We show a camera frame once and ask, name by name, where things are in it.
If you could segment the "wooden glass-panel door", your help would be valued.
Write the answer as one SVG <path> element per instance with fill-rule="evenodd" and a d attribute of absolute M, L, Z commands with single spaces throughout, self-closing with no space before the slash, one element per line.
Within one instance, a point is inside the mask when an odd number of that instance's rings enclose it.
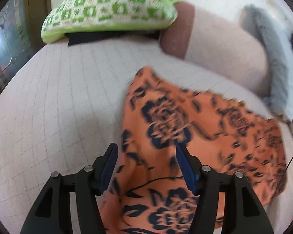
<path fill-rule="evenodd" d="M 0 0 L 0 94 L 42 47 L 51 0 Z"/>

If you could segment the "green patterned white pillow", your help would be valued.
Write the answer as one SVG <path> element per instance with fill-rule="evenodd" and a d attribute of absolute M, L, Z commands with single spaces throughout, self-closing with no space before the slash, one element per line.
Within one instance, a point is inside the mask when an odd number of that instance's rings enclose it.
<path fill-rule="evenodd" d="M 68 33 L 149 31 L 169 27 L 180 0 L 64 0 L 52 9 L 42 24 L 46 44 Z"/>

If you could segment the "black flat item under pillow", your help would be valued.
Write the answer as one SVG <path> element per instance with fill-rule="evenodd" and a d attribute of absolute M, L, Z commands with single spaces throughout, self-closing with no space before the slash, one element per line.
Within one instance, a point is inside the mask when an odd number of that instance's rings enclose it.
<path fill-rule="evenodd" d="M 145 36 L 158 40 L 161 31 L 104 31 L 104 32 L 77 32 L 66 33 L 64 36 L 68 38 L 68 46 L 98 42 L 106 39 L 119 38 L 123 36 Z"/>

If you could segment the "light grey-blue pillow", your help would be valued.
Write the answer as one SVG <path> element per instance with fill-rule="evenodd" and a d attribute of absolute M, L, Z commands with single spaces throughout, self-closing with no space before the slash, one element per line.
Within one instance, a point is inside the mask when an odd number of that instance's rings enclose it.
<path fill-rule="evenodd" d="M 271 75 L 270 93 L 265 102 L 286 121 L 293 119 L 293 49 L 286 30 L 264 9 L 245 6 L 262 41 Z"/>

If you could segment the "beige bolster with brown band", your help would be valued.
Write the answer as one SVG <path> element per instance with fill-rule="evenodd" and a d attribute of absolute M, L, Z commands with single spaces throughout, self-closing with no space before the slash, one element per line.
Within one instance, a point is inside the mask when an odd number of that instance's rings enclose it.
<path fill-rule="evenodd" d="M 178 16 L 160 37 L 162 50 L 247 88 L 270 93 L 271 76 L 263 45 L 239 25 L 187 2 L 175 3 Z"/>

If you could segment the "orange black floral cloth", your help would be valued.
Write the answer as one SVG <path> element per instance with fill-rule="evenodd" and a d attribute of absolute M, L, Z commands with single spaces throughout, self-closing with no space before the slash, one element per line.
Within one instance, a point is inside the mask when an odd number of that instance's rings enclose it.
<path fill-rule="evenodd" d="M 198 197 L 182 178 L 179 144 L 219 173 L 240 171 L 262 204 L 284 191 L 276 120 L 208 91 L 179 88 L 144 67 L 129 87 L 119 167 L 100 208 L 108 233 L 188 233 Z"/>

